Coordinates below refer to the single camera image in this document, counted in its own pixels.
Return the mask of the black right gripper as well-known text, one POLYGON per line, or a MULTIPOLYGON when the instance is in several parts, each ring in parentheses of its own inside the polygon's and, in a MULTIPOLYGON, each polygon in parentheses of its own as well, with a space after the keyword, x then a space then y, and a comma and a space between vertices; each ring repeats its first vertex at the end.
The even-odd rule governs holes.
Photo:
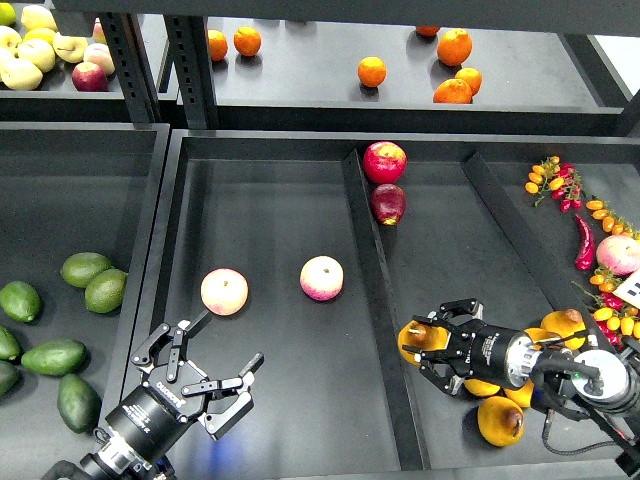
POLYGON ((466 379, 506 388, 520 388, 530 373, 530 336, 524 331, 489 325, 483 304, 475 298, 441 304, 411 320, 449 332, 445 349, 424 350, 403 345, 418 363, 420 374, 438 390, 457 395, 466 379))

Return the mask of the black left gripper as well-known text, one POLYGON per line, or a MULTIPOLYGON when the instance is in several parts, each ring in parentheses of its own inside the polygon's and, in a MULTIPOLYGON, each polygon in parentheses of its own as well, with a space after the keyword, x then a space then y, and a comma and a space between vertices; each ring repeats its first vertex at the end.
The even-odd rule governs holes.
POLYGON ((220 440, 254 406, 251 386, 264 364, 257 352, 236 377, 213 380, 186 361, 189 339, 211 320, 205 309, 176 325, 161 323, 130 355, 130 362, 147 374, 141 384, 106 416, 111 433, 104 461, 114 464, 154 464, 196 422, 213 440, 220 440), (169 345, 167 362, 157 363, 169 345))

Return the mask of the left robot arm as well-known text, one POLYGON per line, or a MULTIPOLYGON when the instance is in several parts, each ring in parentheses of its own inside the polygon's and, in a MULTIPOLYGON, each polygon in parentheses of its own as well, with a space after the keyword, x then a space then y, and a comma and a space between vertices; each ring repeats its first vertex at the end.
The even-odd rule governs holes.
POLYGON ((173 479, 169 450, 199 423, 214 441, 221 439, 254 406, 251 386, 264 363, 256 353, 240 372, 212 379, 187 358, 189 340, 211 320, 202 311, 192 320, 156 327, 130 355, 141 372, 139 385, 94 431, 100 444, 78 464, 60 460, 45 479, 173 479))

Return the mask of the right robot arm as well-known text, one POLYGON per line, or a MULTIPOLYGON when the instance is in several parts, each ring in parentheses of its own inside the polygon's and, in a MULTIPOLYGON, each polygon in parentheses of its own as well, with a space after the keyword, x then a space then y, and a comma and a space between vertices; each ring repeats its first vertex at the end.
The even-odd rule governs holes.
POLYGON ((607 435, 606 445, 621 452, 617 466, 631 479, 639 476, 639 436, 615 423, 639 418, 639 343, 622 350, 601 348, 595 330, 582 328, 565 337, 542 338, 524 330, 492 325, 476 299, 447 302, 426 316, 414 316, 400 331, 401 356, 441 392, 461 388, 482 398, 477 410, 485 440, 505 447, 524 433, 524 413, 513 395, 530 394, 530 408, 544 414, 542 438, 553 418, 590 420, 607 435))

